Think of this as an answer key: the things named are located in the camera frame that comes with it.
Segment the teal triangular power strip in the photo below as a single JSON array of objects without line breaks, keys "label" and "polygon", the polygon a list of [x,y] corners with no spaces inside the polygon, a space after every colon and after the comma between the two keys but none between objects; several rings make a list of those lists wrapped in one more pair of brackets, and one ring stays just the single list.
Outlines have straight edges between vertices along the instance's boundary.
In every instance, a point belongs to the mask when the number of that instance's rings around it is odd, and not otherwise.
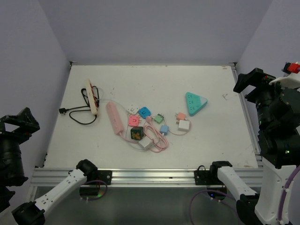
[{"label": "teal triangular power strip", "polygon": [[189,116],[195,116],[206,106],[208,102],[206,98],[193,94],[191,92],[186,93],[185,99]]}]

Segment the pink charger plug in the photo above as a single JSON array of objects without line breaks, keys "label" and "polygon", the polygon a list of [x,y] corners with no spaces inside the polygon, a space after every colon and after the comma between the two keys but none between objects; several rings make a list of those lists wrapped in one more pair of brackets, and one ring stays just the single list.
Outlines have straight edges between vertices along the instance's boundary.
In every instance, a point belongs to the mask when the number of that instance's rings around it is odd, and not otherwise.
[{"label": "pink charger plug", "polygon": [[175,114],[176,120],[180,121],[180,120],[185,120],[186,119],[186,114],[179,112]]}]

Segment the white charger plug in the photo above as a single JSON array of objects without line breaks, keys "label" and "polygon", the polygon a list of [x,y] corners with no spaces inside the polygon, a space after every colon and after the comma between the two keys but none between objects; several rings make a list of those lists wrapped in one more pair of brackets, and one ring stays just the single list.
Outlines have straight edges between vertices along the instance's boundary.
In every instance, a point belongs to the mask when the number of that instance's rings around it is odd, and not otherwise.
[{"label": "white charger plug", "polygon": [[188,132],[190,130],[190,121],[188,120],[179,120],[176,123],[179,131]]}]

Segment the pink power strip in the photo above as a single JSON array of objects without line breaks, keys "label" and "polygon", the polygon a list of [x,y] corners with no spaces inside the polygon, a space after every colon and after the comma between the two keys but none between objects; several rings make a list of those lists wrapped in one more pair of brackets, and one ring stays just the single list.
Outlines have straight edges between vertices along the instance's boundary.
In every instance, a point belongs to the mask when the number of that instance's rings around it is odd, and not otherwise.
[{"label": "pink power strip", "polygon": [[116,135],[119,135],[124,131],[124,126],[122,124],[116,105],[113,102],[109,101],[106,104],[106,111],[109,116],[114,133]]}]

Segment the blue charger plug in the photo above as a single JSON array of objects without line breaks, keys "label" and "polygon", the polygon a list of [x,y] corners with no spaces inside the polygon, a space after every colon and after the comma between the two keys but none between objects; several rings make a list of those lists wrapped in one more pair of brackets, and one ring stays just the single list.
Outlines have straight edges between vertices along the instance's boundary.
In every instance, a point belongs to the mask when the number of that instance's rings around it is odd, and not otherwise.
[{"label": "blue charger plug", "polygon": [[162,125],[159,132],[162,136],[165,136],[169,132],[169,127],[167,125]]}]

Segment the green charger plug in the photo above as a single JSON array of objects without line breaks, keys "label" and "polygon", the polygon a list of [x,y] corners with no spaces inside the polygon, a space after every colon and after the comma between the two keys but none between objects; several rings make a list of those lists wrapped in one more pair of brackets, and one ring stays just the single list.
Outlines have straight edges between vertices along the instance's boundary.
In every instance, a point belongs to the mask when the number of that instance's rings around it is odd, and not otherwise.
[{"label": "green charger plug", "polygon": [[164,121],[164,116],[162,114],[157,114],[153,117],[153,120],[157,123],[157,124],[161,124]]}]

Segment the white adapter plug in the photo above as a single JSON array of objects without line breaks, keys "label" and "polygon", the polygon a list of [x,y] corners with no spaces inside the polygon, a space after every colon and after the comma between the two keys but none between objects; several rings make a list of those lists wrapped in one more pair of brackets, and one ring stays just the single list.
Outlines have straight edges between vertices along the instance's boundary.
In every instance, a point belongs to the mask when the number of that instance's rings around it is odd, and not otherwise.
[{"label": "white adapter plug", "polygon": [[136,115],[139,111],[139,107],[135,104],[131,104],[128,108],[127,108],[127,113],[129,115]]}]

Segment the pink adapter plug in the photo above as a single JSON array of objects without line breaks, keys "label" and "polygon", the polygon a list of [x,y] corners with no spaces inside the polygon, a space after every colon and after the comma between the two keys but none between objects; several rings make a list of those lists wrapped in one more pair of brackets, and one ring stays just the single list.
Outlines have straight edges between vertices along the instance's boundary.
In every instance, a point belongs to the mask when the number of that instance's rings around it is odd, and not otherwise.
[{"label": "pink adapter plug", "polygon": [[139,116],[136,116],[136,115],[130,115],[129,118],[128,118],[128,126],[130,127],[137,127],[139,126],[139,123],[140,123],[140,118]]}]

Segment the blue adapter plug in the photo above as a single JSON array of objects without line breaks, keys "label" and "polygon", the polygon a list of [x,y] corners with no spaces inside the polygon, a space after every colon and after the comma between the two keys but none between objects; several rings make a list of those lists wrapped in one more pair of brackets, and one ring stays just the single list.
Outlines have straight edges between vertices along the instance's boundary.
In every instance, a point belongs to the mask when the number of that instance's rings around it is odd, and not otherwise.
[{"label": "blue adapter plug", "polygon": [[138,110],[138,113],[143,119],[146,119],[147,117],[151,116],[151,111],[145,106],[140,108]]}]

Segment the dark green cube socket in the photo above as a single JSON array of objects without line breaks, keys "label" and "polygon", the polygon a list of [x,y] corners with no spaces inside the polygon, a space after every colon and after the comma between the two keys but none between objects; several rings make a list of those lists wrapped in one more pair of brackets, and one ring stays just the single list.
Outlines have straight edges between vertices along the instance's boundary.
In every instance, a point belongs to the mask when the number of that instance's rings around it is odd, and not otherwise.
[{"label": "dark green cube socket", "polygon": [[141,140],[144,137],[144,130],[143,127],[132,127],[130,130],[130,137],[132,140]]}]

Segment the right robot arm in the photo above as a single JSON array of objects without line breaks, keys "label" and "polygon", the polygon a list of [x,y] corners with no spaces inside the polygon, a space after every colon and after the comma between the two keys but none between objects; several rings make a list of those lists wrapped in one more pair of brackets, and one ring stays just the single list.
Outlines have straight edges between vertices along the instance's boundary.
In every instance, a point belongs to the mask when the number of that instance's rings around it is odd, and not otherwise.
[{"label": "right robot arm", "polygon": [[223,183],[236,200],[239,219],[246,225],[288,225],[288,203],[293,180],[300,171],[300,67],[290,63],[276,78],[255,68],[239,74],[234,92],[253,90],[245,98],[256,106],[258,144],[262,158],[260,192],[250,188],[226,161],[210,166],[209,179]]}]

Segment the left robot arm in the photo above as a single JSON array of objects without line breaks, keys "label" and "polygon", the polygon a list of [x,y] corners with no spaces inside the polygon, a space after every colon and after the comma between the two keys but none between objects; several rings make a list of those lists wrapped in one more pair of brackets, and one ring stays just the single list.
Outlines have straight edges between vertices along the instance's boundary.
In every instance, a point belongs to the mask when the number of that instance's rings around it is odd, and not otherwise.
[{"label": "left robot arm", "polygon": [[2,225],[43,225],[46,217],[64,198],[84,184],[97,180],[98,168],[89,160],[81,160],[75,169],[49,192],[34,201],[25,202],[11,209],[10,200],[28,177],[24,175],[20,145],[40,129],[30,108],[17,115],[0,119],[0,223]]}]

